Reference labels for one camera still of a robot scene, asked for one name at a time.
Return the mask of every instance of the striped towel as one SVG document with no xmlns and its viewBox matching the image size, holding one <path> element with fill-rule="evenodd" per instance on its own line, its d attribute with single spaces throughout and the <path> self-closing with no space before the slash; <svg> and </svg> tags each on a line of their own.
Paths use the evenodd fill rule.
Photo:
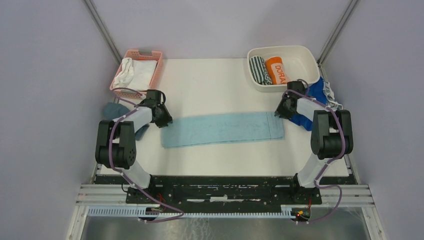
<svg viewBox="0 0 424 240">
<path fill-rule="evenodd" d="M 249 59 L 250 71 L 255 82 L 261 85 L 272 85 L 270 75 L 268 74 L 265 60 L 261 56 L 252 56 Z"/>
</svg>

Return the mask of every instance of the red wire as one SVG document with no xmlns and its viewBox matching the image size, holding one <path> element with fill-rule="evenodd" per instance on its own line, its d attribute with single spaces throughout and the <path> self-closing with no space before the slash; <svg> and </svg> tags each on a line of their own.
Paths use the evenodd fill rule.
<svg viewBox="0 0 424 240">
<path fill-rule="evenodd" d="M 310 209 L 310 208 L 311 208 L 311 205 L 312 205 L 312 199 L 311 199 L 311 198 L 309 198 L 309 205 L 307 206 L 307 208 L 306 208 L 306 209 L 307 209 L 307 210 L 308 210 L 308 209 Z"/>
</svg>

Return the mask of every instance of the metal frame pole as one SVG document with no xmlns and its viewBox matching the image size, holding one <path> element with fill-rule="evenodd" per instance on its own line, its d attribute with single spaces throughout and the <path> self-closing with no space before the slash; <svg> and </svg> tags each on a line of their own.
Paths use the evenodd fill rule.
<svg viewBox="0 0 424 240">
<path fill-rule="evenodd" d="M 104 41 L 106 42 L 107 46 L 110 49 L 110 52 L 112 53 L 113 57 L 115 58 L 116 63 L 121 64 L 122 56 L 120 55 L 118 48 L 116 47 L 114 41 L 112 40 L 111 35 L 109 34 L 108 29 L 106 28 L 106 25 L 103 23 L 102 19 L 100 18 L 99 13 L 97 12 L 96 6 L 92 2 L 92 0 L 82 0 L 85 7 L 87 8 L 88 13 L 90 14 L 91 18 L 93 19 L 98 31 L 100 32 L 101 36 L 103 37 Z"/>
<path fill-rule="evenodd" d="M 336 26 L 334 27 L 333 31 L 331 32 L 330 36 L 327 39 L 327 42 L 325 42 L 324 47 L 322 48 L 321 54 L 319 55 L 318 60 L 316 61 L 318 63 L 318 67 L 321 67 L 327 57 L 329 56 L 331 50 L 333 49 L 337 39 L 340 36 L 340 33 L 345 28 L 346 23 L 348 22 L 349 18 L 351 17 L 352 13 L 354 12 L 355 8 L 358 6 L 358 3 L 360 0 L 350 0 L 349 4 L 347 5 L 346 9 L 344 10 L 343 14 L 341 15 L 340 19 L 338 20 Z"/>
</svg>

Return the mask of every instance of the gray wall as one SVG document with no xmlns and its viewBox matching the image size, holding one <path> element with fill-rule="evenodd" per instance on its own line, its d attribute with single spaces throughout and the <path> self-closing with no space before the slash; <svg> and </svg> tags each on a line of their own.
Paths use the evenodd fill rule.
<svg viewBox="0 0 424 240">
<path fill-rule="evenodd" d="M 390 240 L 423 239 L 424 2 L 363 0 L 325 69 Z"/>
<path fill-rule="evenodd" d="M 0 239 L 65 237 L 116 69 L 81 1 L 0 1 Z"/>
<path fill-rule="evenodd" d="M 246 58 L 250 49 L 303 45 L 317 58 L 348 0 L 93 0 L 121 54 Z"/>
</svg>

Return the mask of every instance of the blue cloth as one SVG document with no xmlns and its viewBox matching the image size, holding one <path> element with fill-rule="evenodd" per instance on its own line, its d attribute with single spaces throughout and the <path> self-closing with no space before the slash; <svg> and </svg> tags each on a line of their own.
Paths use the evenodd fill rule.
<svg viewBox="0 0 424 240">
<path fill-rule="evenodd" d="M 284 139 L 283 121 L 274 112 L 246 112 L 174 119 L 161 129 L 164 148 Z"/>
<path fill-rule="evenodd" d="M 309 93 L 307 95 L 316 98 L 316 100 L 323 104 L 327 104 L 327 97 L 324 94 L 323 89 L 324 79 L 320 77 L 316 83 L 309 86 Z M 299 126 L 303 126 L 308 131 L 312 131 L 312 121 L 304 115 L 296 114 L 289 120 Z"/>
<path fill-rule="evenodd" d="M 114 120 L 117 119 L 127 113 L 129 113 L 130 110 L 128 107 L 120 104 L 120 103 L 114 103 L 114 102 L 108 102 L 106 106 L 103 107 L 103 117 L 107 120 Z M 135 140 L 139 141 L 142 139 L 143 135 L 149 128 L 149 125 L 146 124 L 142 126 L 139 130 L 135 132 Z"/>
</svg>

